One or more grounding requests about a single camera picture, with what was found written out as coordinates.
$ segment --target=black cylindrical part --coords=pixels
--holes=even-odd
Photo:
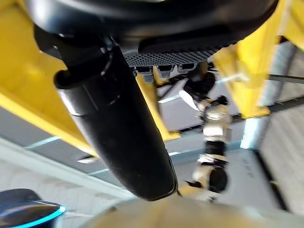
[[[158,200],[177,190],[160,132],[118,47],[102,72],[60,71],[55,85],[85,139],[130,192]]]

